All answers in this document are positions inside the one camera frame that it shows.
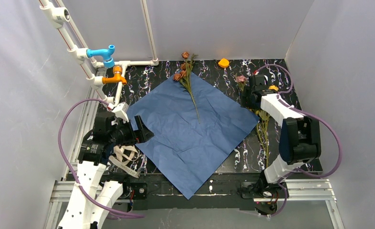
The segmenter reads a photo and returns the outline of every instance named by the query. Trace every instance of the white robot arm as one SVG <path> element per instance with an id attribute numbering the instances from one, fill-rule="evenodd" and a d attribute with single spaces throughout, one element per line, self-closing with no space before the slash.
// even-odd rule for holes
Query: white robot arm
<path id="1" fill-rule="evenodd" d="M 264 75 L 253 75 L 241 93 L 241 105 L 269 113 L 281 126 L 279 155 L 264 169 L 257 183 L 241 186 L 243 198 L 262 196 L 263 192 L 281 190 L 278 183 L 295 169 L 321 155 L 319 122 L 298 113 L 277 93 L 276 87 L 265 83 Z"/>
<path id="2" fill-rule="evenodd" d="M 125 113 L 127 107 L 127 104 L 121 104 L 112 112 L 98 113 L 93 129 L 83 137 L 76 175 L 86 193 L 92 198 L 96 196 L 114 146 L 133 146 L 154 136 L 139 116 L 135 117 L 138 130 L 133 130 Z M 123 185 L 117 181 L 106 181 L 95 200 L 111 208 L 123 191 Z M 108 213 L 89 201 L 75 183 L 68 207 L 57 229 L 98 229 L 102 227 Z"/>

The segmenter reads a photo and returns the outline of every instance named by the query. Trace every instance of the white panel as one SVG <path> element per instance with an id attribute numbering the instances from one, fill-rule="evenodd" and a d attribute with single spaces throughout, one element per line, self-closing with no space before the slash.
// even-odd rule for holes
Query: white panel
<path id="1" fill-rule="evenodd" d="M 115 45 L 115 61 L 152 59 L 139 0 L 63 0 L 90 49 Z"/>
<path id="2" fill-rule="evenodd" d="M 313 0 L 147 0 L 160 60 L 284 58 Z"/>
<path id="3" fill-rule="evenodd" d="M 330 177 L 346 228 L 375 228 L 375 1 L 316 0 L 286 61 L 305 111 L 338 132 Z M 325 171 L 337 146 L 322 128 Z"/>
<path id="4" fill-rule="evenodd" d="M 64 162 L 57 132 L 72 104 L 85 98 L 82 69 L 39 2 L 0 1 L 0 228 L 39 229 Z M 81 109 L 63 133 L 73 140 Z"/>

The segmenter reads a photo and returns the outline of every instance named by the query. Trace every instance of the blue cloth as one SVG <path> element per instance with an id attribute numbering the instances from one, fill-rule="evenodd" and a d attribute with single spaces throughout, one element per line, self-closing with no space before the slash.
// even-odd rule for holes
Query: blue cloth
<path id="1" fill-rule="evenodd" d="M 155 136 L 136 146 L 187 198 L 204 184 L 251 132 L 258 117 L 220 90 L 191 74 L 200 123 L 188 92 L 170 77 L 131 105 Z"/>

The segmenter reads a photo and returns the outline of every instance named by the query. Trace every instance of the table surface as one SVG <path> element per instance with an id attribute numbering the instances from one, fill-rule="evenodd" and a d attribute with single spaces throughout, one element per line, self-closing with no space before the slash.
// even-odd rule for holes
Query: table surface
<path id="1" fill-rule="evenodd" d="M 228 68 L 220 68 L 217 60 L 196 61 L 193 73 L 222 91 L 226 96 L 240 102 L 239 88 L 235 80 L 235 74 L 248 77 L 259 67 L 274 63 L 286 67 L 283 59 L 277 60 L 232 60 Z M 127 68 L 125 77 L 128 84 L 123 87 L 122 101 L 126 101 L 129 105 L 134 104 L 144 95 L 157 87 L 164 80 L 171 77 L 179 70 L 183 61 L 166 61 L 159 62 L 158 66 L 132 66 Z M 288 89 L 290 78 L 280 69 L 276 67 L 264 68 L 261 74 L 270 77 L 270 81 L 280 89 Z M 107 77 L 112 77 L 110 70 L 106 73 Z M 107 96 L 114 96 L 117 84 L 111 83 L 103 87 L 103 91 Z M 301 109 L 295 90 L 288 94 L 283 94 L 283 98 L 290 105 Z M 99 111 L 104 111 L 103 106 L 99 106 Z M 271 163 L 279 153 L 279 137 L 280 127 L 274 120 L 269 121 L 269 163 Z M 140 166 L 140 158 L 131 164 L 131 168 L 137 170 Z M 265 168 L 265 153 L 258 140 L 256 130 L 254 129 L 229 155 L 229 157 L 215 171 L 215 174 L 221 173 L 259 173 Z M 148 173 L 150 175 L 161 174 L 157 167 L 148 160 Z M 310 164 L 303 166 L 303 169 L 312 172 L 322 172 L 322 167 L 318 159 L 313 160 Z M 111 166 L 107 173 L 122 172 L 115 166 Z"/>

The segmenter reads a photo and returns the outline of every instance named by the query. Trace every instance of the orange object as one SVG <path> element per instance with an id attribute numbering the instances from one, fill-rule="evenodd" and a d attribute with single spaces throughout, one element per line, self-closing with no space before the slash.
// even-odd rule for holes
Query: orange object
<path id="1" fill-rule="evenodd" d="M 269 89 L 275 90 L 275 91 L 279 90 L 279 88 L 277 86 L 275 86 L 275 85 L 270 86 Z"/>
<path id="2" fill-rule="evenodd" d="M 102 82 L 103 84 L 107 83 L 118 83 L 122 82 L 122 84 L 127 84 L 127 80 L 122 77 L 123 69 L 121 66 L 114 66 L 113 67 L 113 77 L 111 78 L 103 78 Z"/>
<path id="3" fill-rule="evenodd" d="M 219 61 L 219 66 L 222 68 L 227 68 L 229 66 L 229 61 L 223 58 Z"/>

